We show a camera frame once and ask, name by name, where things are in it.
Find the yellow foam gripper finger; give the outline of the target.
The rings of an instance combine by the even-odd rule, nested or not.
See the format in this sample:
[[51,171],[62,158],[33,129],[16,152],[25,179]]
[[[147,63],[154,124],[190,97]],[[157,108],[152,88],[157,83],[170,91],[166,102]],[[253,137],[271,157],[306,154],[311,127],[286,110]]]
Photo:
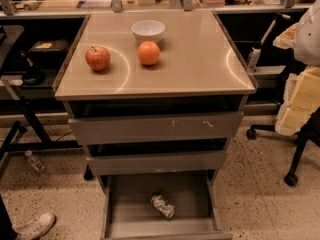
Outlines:
[[297,77],[289,104],[299,110],[315,112],[320,107],[320,68],[307,67]]
[[277,114],[275,130],[285,136],[292,136],[309,120],[310,101],[302,89],[302,75],[289,74],[283,93],[283,103]]

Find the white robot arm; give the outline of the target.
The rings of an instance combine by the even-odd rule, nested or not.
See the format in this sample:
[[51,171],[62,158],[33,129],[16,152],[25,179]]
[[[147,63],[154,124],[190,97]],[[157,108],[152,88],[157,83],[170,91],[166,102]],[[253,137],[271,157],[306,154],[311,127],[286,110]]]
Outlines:
[[275,47],[292,48],[294,58],[306,65],[299,74],[290,73],[275,124],[277,133],[297,133],[320,107],[320,0],[316,0],[298,23],[273,41]]

